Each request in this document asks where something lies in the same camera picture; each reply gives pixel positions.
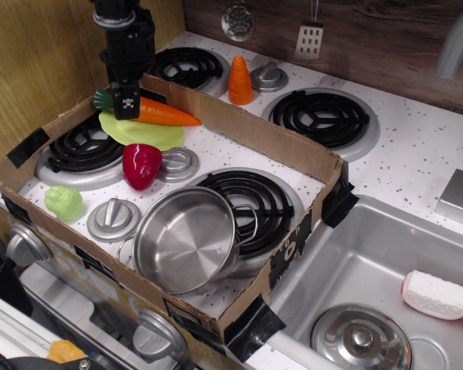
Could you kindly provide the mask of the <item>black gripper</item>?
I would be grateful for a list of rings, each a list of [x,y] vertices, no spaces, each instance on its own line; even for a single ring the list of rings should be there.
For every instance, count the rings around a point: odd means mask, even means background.
[[[155,25],[148,9],[132,9],[122,15],[100,15],[106,36],[100,58],[111,84],[117,119],[140,116],[140,79],[155,60]]]

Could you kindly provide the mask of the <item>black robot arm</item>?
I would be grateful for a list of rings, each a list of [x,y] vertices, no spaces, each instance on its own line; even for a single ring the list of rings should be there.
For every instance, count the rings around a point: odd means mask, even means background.
[[[100,59],[106,66],[117,119],[140,115],[140,80],[155,60],[155,25],[138,1],[93,2],[94,22],[104,31],[106,48]]]

